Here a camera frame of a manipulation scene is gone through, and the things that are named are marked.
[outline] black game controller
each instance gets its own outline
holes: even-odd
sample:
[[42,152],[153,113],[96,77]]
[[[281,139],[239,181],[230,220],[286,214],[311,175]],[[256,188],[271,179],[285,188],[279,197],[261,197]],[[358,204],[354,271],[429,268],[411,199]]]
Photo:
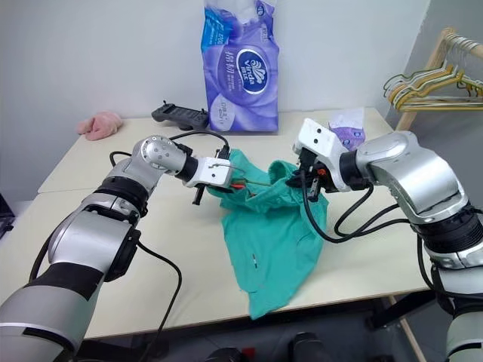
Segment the black game controller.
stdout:
[[208,126],[208,113],[204,109],[196,111],[166,103],[165,100],[163,102],[163,106],[151,113],[155,121],[177,122],[181,130],[203,130]]

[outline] black wire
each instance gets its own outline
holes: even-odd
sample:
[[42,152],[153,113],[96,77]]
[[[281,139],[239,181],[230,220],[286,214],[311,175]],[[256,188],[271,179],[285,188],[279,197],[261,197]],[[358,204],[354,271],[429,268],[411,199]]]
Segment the black wire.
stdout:
[[35,261],[33,262],[32,269],[30,270],[30,275],[29,275],[29,283],[34,281],[37,276],[38,276],[38,270],[40,269],[40,265],[42,264],[42,260],[45,258],[45,254],[47,254],[48,251],[48,245],[51,242],[52,235],[54,232],[52,232],[47,240],[44,242],[42,247],[40,248],[40,251],[37,254],[37,257],[35,258]]
[[420,268],[421,277],[423,277],[424,282],[428,286],[429,289],[435,291],[438,294],[443,296],[449,296],[451,298],[462,298],[462,299],[475,299],[475,300],[483,300],[483,296],[475,296],[473,294],[462,294],[462,293],[453,293],[448,292],[447,290],[440,289],[436,287],[428,277],[426,273],[426,269],[424,268],[424,259],[423,259],[423,239],[417,235],[417,264]]
[[[211,135],[213,137],[216,137],[216,138],[219,138],[220,140],[222,140],[225,143],[225,146],[229,148],[228,140],[225,137],[221,136],[218,133],[211,132],[210,130],[192,130],[190,132],[185,132],[185,133],[177,134],[176,136],[172,136],[170,138],[170,140],[174,141],[174,140],[177,140],[179,138],[191,136],[193,134],[209,134],[209,135]],[[111,161],[111,165],[113,167],[115,166],[115,160],[114,160],[114,156],[115,155],[124,155],[124,156],[128,156],[128,157],[131,157],[132,156],[131,153],[124,152],[124,151],[113,151],[113,152],[111,152],[109,154],[109,160]]]
[[[347,236],[348,234],[344,233],[344,232],[341,232],[339,230],[339,227],[340,225],[344,222],[344,220],[355,210],[357,209],[357,207],[361,206],[362,202],[360,202],[361,200],[357,201],[355,204],[353,204],[345,213],[342,214],[342,216],[337,220],[337,222],[335,223],[335,226],[334,226],[334,231],[337,235],[339,236]],[[394,204],[394,205],[391,205],[389,207],[386,207],[385,209],[382,209],[379,213],[377,213],[378,217],[382,217],[384,215],[386,215],[388,212],[390,211],[393,211],[395,209],[399,208],[399,205],[397,204]],[[380,225],[377,225],[377,226],[374,226],[373,228],[371,229],[367,229],[367,230],[364,230],[363,232],[360,232],[357,236],[360,237],[360,236],[365,236],[365,235],[369,235],[370,233],[372,232],[376,232],[378,230],[381,230],[382,228],[385,228],[387,226],[391,226],[391,225],[395,225],[395,224],[400,224],[400,223],[404,223],[404,224],[408,224],[409,223],[409,220],[408,219],[394,219],[394,220],[390,220],[390,221],[387,221],[387,222],[383,222],[382,224]]]
[[109,154],[109,160],[111,161],[111,165],[114,167],[115,166],[115,160],[114,160],[114,156],[116,155],[124,155],[124,156],[128,156],[128,157],[131,157],[132,154],[129,153],[129,152],[124,152],[124,151],[112,151],[110,154]]
[[[312,215],[312,211],[310,210],[310,206],[309,206],[309,199],[307,198],[307,185],[306,185],[306,177],[305,177],[304,170],[300,172],[300,181],[302,183],[303,207],[307,214],[307,218],[309,219],[310,224],[317,231],[317,233],[322,238],[324,238],[327,241],[330,241],[331,243],[340,244],[340,243],[343,243],[344,241],[348,241],[352,238],[358,237],[370,224],[372,224],[377,219],[379,219],[382,215],[384,215],[384,212],[383,212],[384,210],[380,211],[376,215],[372,216],[364,225],[357,228],[353,233],[348,234],[347,236],[344,236],[342,238],[332,238],[331,236],[325,234],[322,229],[320,229],[320,227],[318,226],[317,222],[314,219],[314,216]],[[377,230],[380,230],[381,228],[376,226],[374,229],[375,229],[374,231],[377,231]]]
[[173,294],[173,297],[171,298],[171,301],[169,302],[168,309],[166,309],[165,316],[163,317],[163,320],[162,320],[161,324],[159,325],[158,331],[156,332],[156,336],[153,339],[153,341],[149,344],[149,346],[146,348],[146,350],[144,351],[144,353],[141,356],[141,358],[139,359],[139,362],[144,362],[144,361],[147,360],[147,358],[149,356],[149,353],[151,352],[152,347],[158,341],[159,335],[161,334],[161,331],[162,331],[163,327],[165,326],[166,320],[168,319],[168,315],[169,315],[171,309],[173,308],[174,300],[176,299],[178,293],[180,292],[181,284],[183,283],[183,275],[181,274],[180,268],[178,268],[178,266],[176,264],[174,264],[172,261],[170,261],[168,258],[165,258],[164,256],[161,256],[161,255],[155,253],[154,251],[152,251],[148,247],[145,247],[143,244],[141,244],[140,241],[137,242],[137,246],[141,250],[143,250],[146,253],[148,253],[149,255],[154,256],[155,258],[158,258],[158,259],[162,260],[163,262],[166,262],[178,274],[178,285],[176,287],[176,290],[174,291],[174,294]]
[[218,133],[211,132],[210,130],[192,130],[190,132],[185,132],[185,133],[177,134],[176,136],[170,137],[170,140],[174,141],[174,140],[177,140],[177,139],[182,138],[182,137],[191,136],[192,134],[209,134],[213,137],[219,138],[220,140],[224,141],[225,146],[229,147],[228,140],[225,137],[221,136]]

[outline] pink towel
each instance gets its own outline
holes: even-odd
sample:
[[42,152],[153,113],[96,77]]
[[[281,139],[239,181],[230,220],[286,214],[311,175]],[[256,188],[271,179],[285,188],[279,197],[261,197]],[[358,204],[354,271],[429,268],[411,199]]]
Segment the pink towel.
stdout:
[[79,122],[77,133],[85,134],[85,138],[90,141],[101,140],[116,133],[123,123],[114,112],[99,112],[94,117]]

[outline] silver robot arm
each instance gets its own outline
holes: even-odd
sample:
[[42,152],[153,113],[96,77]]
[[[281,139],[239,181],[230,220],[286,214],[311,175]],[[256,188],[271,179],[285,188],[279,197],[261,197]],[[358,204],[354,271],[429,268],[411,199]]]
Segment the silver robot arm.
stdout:
[[[225,149],[226,158],[229,150]],[[187,187],[229,187],[227,159],[195,158],[163,136],[139,141],[49,237],[50,266],[0,306],[0,359],[60,362],[85,336],[103,282],[128,270],[137,249],[136,225],[163,174]]]
[[337,136],[307,118],[294,143],[311,193],[389,188],[424,241],[438,301],[454,316],[451,362],[483,360],[483,225],[446,161],[411,132],[381,136],[348,152]]

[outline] tissue package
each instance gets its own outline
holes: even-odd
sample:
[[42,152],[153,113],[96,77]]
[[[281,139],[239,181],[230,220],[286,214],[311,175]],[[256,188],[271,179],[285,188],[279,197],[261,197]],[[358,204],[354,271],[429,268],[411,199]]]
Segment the tissue package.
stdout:
[[278,130],[273,11],[262,1],[205,2],[202,55],[211,129]]

